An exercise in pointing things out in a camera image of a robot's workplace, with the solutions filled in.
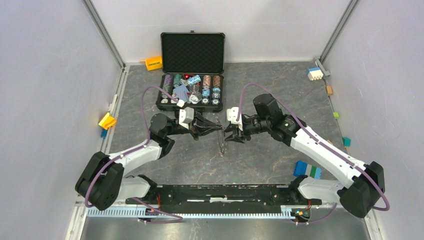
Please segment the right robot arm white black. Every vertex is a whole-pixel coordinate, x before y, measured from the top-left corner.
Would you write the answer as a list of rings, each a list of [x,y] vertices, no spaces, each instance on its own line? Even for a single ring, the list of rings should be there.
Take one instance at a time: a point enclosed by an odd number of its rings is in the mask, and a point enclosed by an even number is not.
[[[305,174],[290,184],[289,199],[302,204],[307,199],[340,204],[357,218],[365,218],[385,192],[384,168],[377,162],[369,164],[338,149],[304,121],[284,114],[277,100],[269,93],[254,98],[254,115],[242,114],[239,107],[226,110],[229,122],[227,142],[245,143],[252,135],[268,133],[314,160],[329,171],[334,180],[315,179]]]

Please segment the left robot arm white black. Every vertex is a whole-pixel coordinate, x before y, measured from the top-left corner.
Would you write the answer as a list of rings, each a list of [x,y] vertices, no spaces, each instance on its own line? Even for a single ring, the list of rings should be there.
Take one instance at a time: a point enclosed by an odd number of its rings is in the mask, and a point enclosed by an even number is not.
[[[75,191],[84,198],[87,208],[106,210],[117,200],[138,197],[145,204],[153,203],[157,190],[141,177],[125,179],[129,172],[142,165],[165,157],[175,144],[173,135],[191,135],[195,140],[215,131],[222,125],[200,113],[194,116],[170,118],[162,113],[150,120],[148,138],[142,143],[116,153],[94,153],[75,184]]]

